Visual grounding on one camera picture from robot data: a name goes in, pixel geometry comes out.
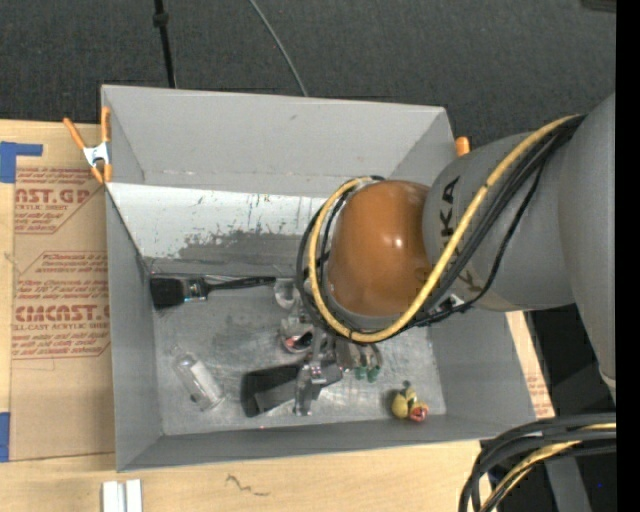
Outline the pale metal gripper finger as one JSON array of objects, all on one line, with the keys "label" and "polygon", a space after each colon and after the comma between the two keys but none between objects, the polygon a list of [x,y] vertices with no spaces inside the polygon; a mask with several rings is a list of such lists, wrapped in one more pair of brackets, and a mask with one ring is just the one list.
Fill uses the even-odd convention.
[{"label": "pale metal gripper finger", "polygon": [[308,415],[307,395],[309,391],[309,378],[299,373],[296,378],[293,412],[296,416]]},{"label": "pale metal gripper finger", "polygon": [[320,365],[308,366],[308,382],[306,386],[306,401],[316,400],[325,384],[325,373]]}]

